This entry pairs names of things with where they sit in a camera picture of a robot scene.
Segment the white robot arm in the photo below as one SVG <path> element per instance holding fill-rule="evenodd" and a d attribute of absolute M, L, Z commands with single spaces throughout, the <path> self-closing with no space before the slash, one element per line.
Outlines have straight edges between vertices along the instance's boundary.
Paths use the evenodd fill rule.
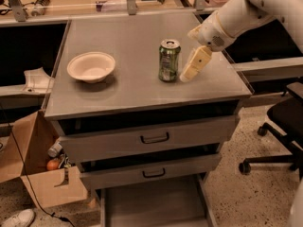
<path fill-rule="evenodd" d="M 180 80 L 194 79 L 214 52 L 223 51 L 244 32 L 273 20 L 283 25 L 303 51 L 303 0 L 229 0 L 187 34 L 200 46 L 188 57 Z"/>

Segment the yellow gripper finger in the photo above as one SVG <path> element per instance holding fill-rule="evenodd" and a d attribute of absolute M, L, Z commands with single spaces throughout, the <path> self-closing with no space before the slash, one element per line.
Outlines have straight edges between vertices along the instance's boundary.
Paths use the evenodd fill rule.
<path fill-rule="evenodd" d="M 187 36 L 192 39 L 197 41 L 198 43 L 202 42 L 202 37 L 201 37 L 201 32 L 200 32 L 201 26 L 196 26 L 194 27 L 188 34 Z"/>
<path fill-rule="evenodd" d="M 200 71 L 210 62 L 212 51 L 209 47 L 202 45 L 196 48 L 188 57 L 187 63 L 179 76 L 182 82 L 194 79 Z"/>

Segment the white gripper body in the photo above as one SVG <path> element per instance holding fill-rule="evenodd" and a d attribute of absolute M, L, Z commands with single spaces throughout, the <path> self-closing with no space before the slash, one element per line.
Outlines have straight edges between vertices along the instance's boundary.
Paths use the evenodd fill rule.
<path fill-rule="evenodd" d="M 209 15 L 198 28 L 198 42 L 213 52 L 225 50 L 235 41 L 234 37 L 224 31 L 217 11 Z"/>

